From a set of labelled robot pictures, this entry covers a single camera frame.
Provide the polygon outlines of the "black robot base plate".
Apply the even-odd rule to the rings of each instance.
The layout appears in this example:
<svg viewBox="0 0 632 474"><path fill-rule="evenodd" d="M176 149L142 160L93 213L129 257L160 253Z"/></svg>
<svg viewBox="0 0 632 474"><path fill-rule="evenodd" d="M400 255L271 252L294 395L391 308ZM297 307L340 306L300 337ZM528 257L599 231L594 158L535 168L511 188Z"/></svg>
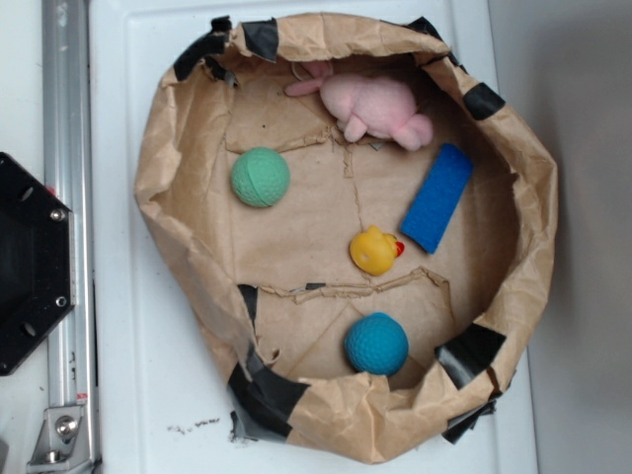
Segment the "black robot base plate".
<svg viewBox="0 0 632 474"><path fill-rule="evenodd" d="M72 211L1 154L1 374L9 376L74 307Z"/></svg>

